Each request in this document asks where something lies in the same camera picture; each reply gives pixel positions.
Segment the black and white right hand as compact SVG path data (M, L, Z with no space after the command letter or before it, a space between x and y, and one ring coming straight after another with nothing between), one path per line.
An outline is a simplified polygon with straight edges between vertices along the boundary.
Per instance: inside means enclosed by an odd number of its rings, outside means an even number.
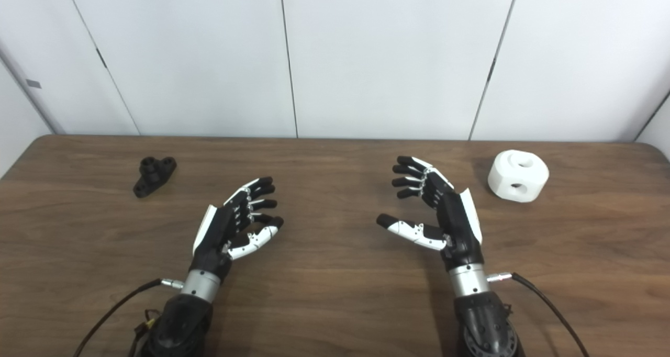
M416 157L398 156L392 168L399 175L392 180L399 187L399 199L420 198L435 211L437 226L380 214L376 223L412 243L440 251L448 271L484 264L483 235L471 192L461 193L436 169Z

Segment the black and white left hand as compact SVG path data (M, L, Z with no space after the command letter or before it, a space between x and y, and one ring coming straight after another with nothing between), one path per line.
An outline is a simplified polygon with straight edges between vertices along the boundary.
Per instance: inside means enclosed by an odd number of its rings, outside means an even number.
M283 219L261 213L277 207L276 200L265 198L274 192L272 177L263 176L242 185L222 205L209 205L194 241L189 270L213 274L222 283L233 261L275 237Z

